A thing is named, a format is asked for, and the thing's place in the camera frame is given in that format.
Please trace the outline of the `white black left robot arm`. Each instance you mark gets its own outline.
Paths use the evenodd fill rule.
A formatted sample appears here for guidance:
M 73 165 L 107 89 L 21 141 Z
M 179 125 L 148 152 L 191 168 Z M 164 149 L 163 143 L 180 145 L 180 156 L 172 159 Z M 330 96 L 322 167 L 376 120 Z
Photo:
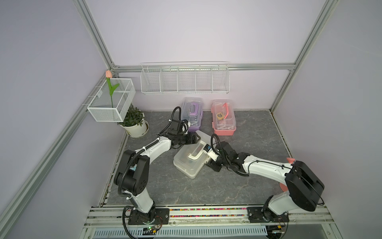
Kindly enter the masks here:
M 132 214 L 143 223 L 154 222 L 156 218 L 155 202 L 146 189 L 150 164 L 162 153 L 195 144 L 200 139 L 195 132 L 189 132 L 190 124 L 181 119 L 181 114 L 181 107 L 175 107 L 169 123 L 153 142 L 138 150 L 126 150 L 115 173 L 113 183 L 118 195 L 132 203 Z

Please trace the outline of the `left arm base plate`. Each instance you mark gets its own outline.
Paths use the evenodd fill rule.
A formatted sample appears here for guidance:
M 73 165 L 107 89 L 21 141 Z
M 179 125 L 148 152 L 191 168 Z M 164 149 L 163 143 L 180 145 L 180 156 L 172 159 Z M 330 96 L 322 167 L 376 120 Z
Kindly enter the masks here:
M 134 209 L 128 219 L 129 225 L 167 225 L 170 219 L 169 208 L 155 208 L 148 213 Z

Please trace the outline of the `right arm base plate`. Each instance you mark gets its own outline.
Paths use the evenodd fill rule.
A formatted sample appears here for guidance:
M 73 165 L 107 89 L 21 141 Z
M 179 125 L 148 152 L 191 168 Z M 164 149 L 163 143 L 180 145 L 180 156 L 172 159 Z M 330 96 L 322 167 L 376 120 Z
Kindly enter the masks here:
M 250 223 L 288 223 L 289 217 L 288 213 L 282 213 L 281 215 L 276 215 L 268 209 L 263 209 L 263 207 L 248 207 L 248 220 Z

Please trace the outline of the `pink toolbox clear lid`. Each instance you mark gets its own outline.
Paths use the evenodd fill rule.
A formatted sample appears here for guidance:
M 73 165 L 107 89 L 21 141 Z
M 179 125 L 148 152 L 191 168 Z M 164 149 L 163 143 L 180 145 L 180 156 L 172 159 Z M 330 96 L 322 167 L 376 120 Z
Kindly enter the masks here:
M 229 100 L 214 100 L 211 113 L 214 133 L 218 136 L 233 136 L 236 131 L 233 103 Z

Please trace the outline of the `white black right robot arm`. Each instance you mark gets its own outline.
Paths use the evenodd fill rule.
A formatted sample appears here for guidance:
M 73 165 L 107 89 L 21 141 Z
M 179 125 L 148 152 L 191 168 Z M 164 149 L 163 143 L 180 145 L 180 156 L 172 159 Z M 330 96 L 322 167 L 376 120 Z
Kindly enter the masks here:
M 271 223 L 278 220 L 288 222 L 289 211 L 302 209 L 314 212 L 320 204 L 325 186 L 302 161 L 289 158 L 287 163 L 281 163 L 245 152 L 237 153 L 229 143 L 220 141 L 216 134 L 204 146 L 203 153 L 210 158 L 207 166 L 215 172 L 226 167 L 240 176 L 260 175 L 286 186 L 285 192 L 271 195 L 262 207 L 247 209 L 251 223 Z

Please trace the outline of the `white toolbox clear lid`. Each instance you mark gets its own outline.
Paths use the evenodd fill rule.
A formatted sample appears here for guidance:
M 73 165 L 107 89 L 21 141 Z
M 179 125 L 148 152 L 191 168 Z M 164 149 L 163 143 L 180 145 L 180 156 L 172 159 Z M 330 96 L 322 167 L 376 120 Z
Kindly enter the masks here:
M 211 136 L 200 130 L 196 133 L 201 139 L 195 144 L 183 145 L 173 160 L 175 167 L 191 179 L 196 178 L 202 167 L 211 160 L 204 151 L 205 146 L 210 144 Z

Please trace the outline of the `purple toolbox clear lid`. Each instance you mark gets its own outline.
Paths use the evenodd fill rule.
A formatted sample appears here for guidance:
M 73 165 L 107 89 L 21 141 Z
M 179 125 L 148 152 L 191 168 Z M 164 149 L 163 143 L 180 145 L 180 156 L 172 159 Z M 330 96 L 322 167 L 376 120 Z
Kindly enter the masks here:
M 203 100 L 197 97 L 186 97 L 182 104 L 181 119 L 190 123 L 189 131 L 200 129 L 203 118 Z

